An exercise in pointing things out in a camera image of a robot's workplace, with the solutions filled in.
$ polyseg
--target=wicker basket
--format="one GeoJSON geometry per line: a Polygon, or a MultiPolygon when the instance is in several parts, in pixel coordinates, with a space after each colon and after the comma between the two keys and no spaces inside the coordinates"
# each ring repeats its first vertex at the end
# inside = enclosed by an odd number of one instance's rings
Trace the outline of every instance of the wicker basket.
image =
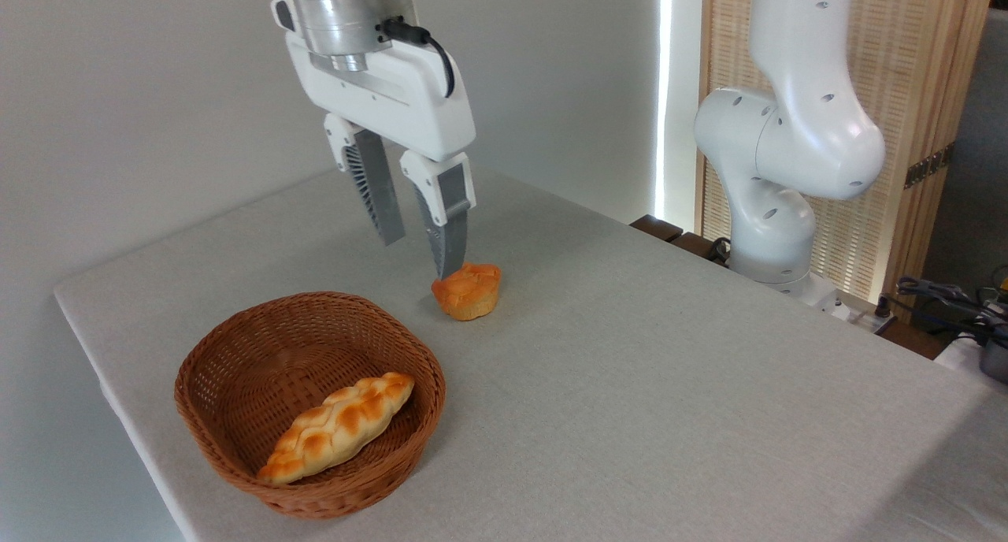
{"type": "Polygon", "coordinates": [[[374,505],[406,481],[440,416],[445,376],[389,313],[359,295],[319,291],[267,301],[215,327],[180,367],[175,403],[225,481],[278,513],[329,519],[374,505]],[[255,479],[295,416],[386,371],[413,377],[413,393],[356,457],[288,486],[255,479]]]}

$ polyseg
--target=gray tablecloth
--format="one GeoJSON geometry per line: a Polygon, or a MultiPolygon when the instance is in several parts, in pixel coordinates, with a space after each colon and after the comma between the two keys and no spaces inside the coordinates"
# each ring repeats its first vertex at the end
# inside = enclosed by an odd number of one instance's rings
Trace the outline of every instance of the gray tablecloth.
{"type": "Polygon", "coordinates": [[[497,311],[459,323],[410,190],[382,248],[321,175],[66,280],[59,304],[193,540],[1004,540],[1008,398],[556,196],[476,168],[473,262],[497,311]],[[444,367],[413,476],[342,520],[224,483],[172,385],[231,313],[362,294],[444,367]]]}

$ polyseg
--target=electrical cable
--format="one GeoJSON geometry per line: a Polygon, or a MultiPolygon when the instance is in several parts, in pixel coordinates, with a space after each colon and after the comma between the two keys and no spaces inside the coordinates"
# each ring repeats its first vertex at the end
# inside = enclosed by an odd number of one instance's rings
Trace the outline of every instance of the electrical cable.
{"type": "Polygon", "coordinates": [[[442,44],[430,36],[429,30],[406,22],[402,16],[385,20],[379,28],[392,39],[433,47],[440,55],[442,63],[445,65],[445,82],[448,83],[448,92],[445,94],[445,98],[448,99],[452,93],[455,93],[455,69],[452,66],[452,58],[448,56],[448,51],[445,51],[442,44]]]}
{"type": "Polygon", "coordinates": [[[721,259],[721,262],[728,262],[728,256],[730,254],[730,248],[732,245],[732,240],[728,237],[718,237],[714,240],[714,244],[711,245],[711,252],[708,256],[708,261],[715,261],[716,259],[721,259]]]}
{"type": "Polygon", "coordinates": [[[939,318],[939,316],[933,316],[931,313],[925,312],[922,309],[914,308],[913,305],[903,304],[902,301],[895,300],[895,298],[891,297],[891,295],[885,295],[886,298],[889,298],[891,304],[899,305],[900,308],[907,309],[907,311],[920,316],[922,319],[929,320],[929,322],[938,323],[938,325],[950,327],[952,330],[960,330],[961,333],[973,334],[975,337],[988,338],[988,341],[993,341],[998,346],[1002,346],[1002,348],[1008,348],[1008,334],[1003,332],[1003,330],[999,332],[996,327],[995,330],[986,330],[986,324],[982,326],[967,325],[967,323],[959,323],[955,322],[955,320],[939,318]]]}

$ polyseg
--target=toy bread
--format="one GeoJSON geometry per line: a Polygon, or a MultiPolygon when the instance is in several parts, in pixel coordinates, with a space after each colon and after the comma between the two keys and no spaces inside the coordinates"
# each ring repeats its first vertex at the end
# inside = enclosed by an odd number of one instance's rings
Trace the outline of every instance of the toy bread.
{"type": "Polygon", "coordinates": [[[413,377],[399,373],[361,378],[333,392],[322,406],[295,417],[256,477],[286,485],[353,458],[385,431],[410,392],[413,377]]]}
{"type": "Polygon", "coordinates": [[[497,266],[464,262],[459,272],[433,281],[430,291],[444,312],[458,320],[469,320],[494,311],[500,283],[501,269],[497,266]]]}

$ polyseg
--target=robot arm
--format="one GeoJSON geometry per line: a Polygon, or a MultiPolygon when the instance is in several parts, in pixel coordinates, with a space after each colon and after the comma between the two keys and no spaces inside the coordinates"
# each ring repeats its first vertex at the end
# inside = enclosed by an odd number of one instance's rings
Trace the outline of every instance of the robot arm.
{"type": "Polygon", "coordinates": [[[850,6],[753,0],[749,49],[776,95],[714,91],[695,123],[731,208],[731,268],[826,311],[836,287],[809,272],[815,219],[798,191],[858,196],[885,158],[882,133],[848,73],[850,6]]]}
{"type": "Polygon", "coordinates": [[[329,112],[338,168],[353,176],[379,236],[385,244],[404,236],[382,144],[389,139],[406,148],[400,168],[413,182],[437,275],[454,273],[476,205],[464,152],[476,128],[455,61],[411,25],[412,0],[274,0],[272,10],[304,92],[329,112]]]}

